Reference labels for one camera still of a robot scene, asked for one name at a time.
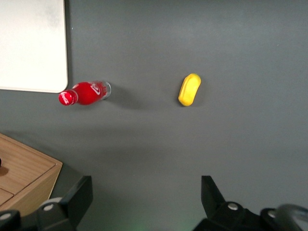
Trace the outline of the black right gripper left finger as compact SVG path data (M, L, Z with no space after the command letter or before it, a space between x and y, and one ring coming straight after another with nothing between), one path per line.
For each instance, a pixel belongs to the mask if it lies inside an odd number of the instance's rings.
M38 209L39 229L76 229L93 201L92 177L83 176L63 197Z

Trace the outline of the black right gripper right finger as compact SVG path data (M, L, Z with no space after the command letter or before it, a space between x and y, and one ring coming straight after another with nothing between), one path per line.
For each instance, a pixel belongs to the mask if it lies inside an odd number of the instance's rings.
M208 219L245 219L247 210L226 201L211 176L201 178L201 201Z

